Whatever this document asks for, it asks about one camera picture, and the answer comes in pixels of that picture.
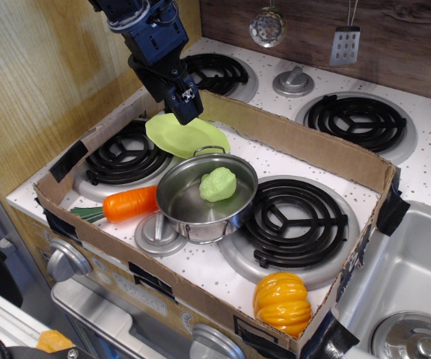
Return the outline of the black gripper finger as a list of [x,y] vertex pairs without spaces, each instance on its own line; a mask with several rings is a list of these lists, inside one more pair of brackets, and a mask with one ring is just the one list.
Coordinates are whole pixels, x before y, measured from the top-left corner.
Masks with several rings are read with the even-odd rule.
[[194,119],[194,94],[191,89],[182,93],[171,90],[166,94],[165,101],[180,124],[186,125]]
[[185,92],[188,118],[194,119],[204,110],[199,91],[195,85],[191,85]]

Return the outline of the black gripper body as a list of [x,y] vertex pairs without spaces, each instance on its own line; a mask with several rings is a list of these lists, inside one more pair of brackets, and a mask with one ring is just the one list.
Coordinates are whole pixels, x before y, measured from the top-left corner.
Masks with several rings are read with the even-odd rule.
[[195,80],[187,70],[186,64],[180,58],[181,49],[173,49],[152,63],[144,55],[150,55],[150,52],[132,51],[128,65],[134,70],[156,102],[164,101],[166,104],[166,94],[171,90],[182,93],[188,90],[191,85],[197,87]]

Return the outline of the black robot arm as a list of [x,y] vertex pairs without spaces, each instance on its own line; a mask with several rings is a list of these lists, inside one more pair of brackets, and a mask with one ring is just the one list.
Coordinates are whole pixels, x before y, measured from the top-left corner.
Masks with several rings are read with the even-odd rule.
[[189,42],[175,1],[92,1],[108,28],[124,38],[128,65],[156,102],[164,102],[180,124],[204,110],[197,85],[180,56]]

